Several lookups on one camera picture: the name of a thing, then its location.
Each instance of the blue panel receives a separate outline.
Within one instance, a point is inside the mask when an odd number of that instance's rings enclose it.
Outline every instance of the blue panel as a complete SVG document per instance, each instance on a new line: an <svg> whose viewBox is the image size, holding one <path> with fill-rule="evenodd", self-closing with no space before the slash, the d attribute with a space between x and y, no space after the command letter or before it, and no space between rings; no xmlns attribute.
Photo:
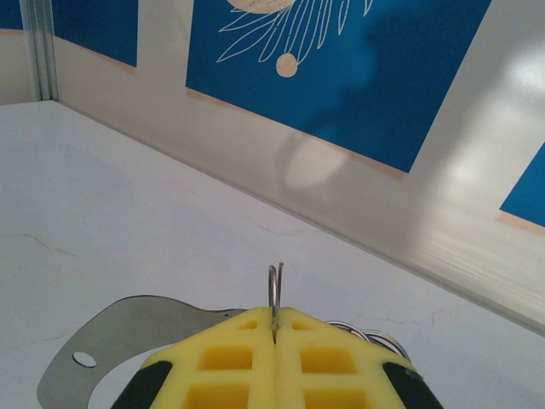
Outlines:
<svg viewBox="0 0 545 409"><path fill-rule="evenodd" d="M0 28L23 29L19 0L0 0Z"/></svg>
<svg viewBox="0 0 545 409"><path fill-rule="evenodd" d="M55 35L136 66L138 0L53 0Z"/></svg>
<svg viewBox="0 0 545 409"><path fill-rule="evenodd" d="M490 1L195 0L186 86L408 172Z"/></svg>
<svg viewBox="0 0 545 409"><path fill-rule="evenodd" d="M545 227L545 144L503 202L502 210Z"/></svg>

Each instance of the metal ring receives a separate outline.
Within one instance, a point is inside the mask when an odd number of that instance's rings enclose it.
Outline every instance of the metal ring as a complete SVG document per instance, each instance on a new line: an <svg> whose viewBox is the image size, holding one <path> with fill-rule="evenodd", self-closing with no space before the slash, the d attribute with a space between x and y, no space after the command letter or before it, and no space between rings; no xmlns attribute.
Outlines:
<svg viewBox="0 0 545 409"><path fill-rule="evenodd" d="M409 354L406 349L392 336L377 330L362 330L362 332L371 339L371 341L376 341L382 346L393 350L398 355L403 356L406 360L410 361Z"/></svg>
<svg viewBox="0 0 545 409"><path fill-rule="evenodd" d="M327 324L335 326L339 329L348 331L351 334L355 335L356 337L364 339L367 342L374 343L375 345L379 345L383 348L389 349L395 354L403 356L406 360L410 362L409 354L407 353L405 348L403 348L401 344L395 338L389 336L388 334L382 331L368 330L368 329L360 330L359 328L343 321L326 321L326 322Z"/></svg>
<svg viewBox="0 0 545 409"><path fill-rule="evenodd" d="M280 291L282 287L282 270L284 264L278 265L278 272L274 266L269 266L269 307L272 312L272 331L278 329L278 312L280 311Z"/></svg>
<svg viewBox="0 0 545 409"><path fill-rule="evenodd" d="M347 322L343 322L343 321L325 321L325 322L341 330L348 331L351 334L355 335L356 337L359 337L363 339L364 341L367 341L368 343L371 342L371 340L359 328L356 328L354 325L350 325Z"/></svg>

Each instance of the white floor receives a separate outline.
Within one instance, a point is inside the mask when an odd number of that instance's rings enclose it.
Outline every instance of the white floor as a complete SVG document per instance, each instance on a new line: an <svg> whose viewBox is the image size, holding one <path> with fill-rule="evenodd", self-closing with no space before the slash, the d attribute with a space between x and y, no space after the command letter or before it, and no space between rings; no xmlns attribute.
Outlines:
<svg viewBox="0 0 545 409"><path fill-rule="evenodd" d="M121 297L267 302L386 331L445 408L545 402L545 338L54 102L0 107L0 407ZM115 394L123 377L109 385Z"/></svg>

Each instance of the metal bracket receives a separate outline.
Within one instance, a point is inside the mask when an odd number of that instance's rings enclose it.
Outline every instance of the metal bracket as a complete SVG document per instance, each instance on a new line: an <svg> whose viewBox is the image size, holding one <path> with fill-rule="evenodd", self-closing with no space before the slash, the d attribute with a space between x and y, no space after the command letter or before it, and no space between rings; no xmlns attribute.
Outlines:
<svg viewBox="0 0 545 409"><path fill-rule="evenodd" d="M177 343L244 312L207 311L167 297L121 299L79 329L53 358L37 387L43 409L87 409L106 374L138 354ZM95 366L77 363L76 352Z"/></svg>

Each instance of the keyring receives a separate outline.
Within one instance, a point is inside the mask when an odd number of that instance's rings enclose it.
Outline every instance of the keyring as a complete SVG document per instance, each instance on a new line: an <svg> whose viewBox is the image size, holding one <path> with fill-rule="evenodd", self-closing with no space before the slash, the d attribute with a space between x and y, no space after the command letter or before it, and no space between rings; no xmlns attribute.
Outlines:
<svg viewBox="0 0 545 409"><path fill-rule="evenodd" d="M280 311L280 291L282 289L282 270L284 263L278 265L278 271L274 266L269 266L269 307L271 308L272 334L276 336L278 329L278 312Z"/></svg>

